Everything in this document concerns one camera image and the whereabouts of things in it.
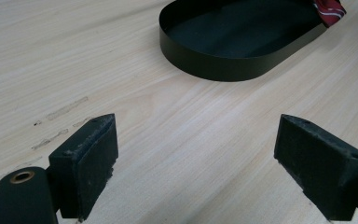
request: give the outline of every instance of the red tie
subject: red tie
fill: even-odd
[[[347,13],[339,0],[313,0],[324,25],[330,27]]]

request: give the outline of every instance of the black oval tray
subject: black oval tray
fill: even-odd
[[[259,77],[326,29],[310,0],[177,0],[159,24],[164,56],[215,81]]]

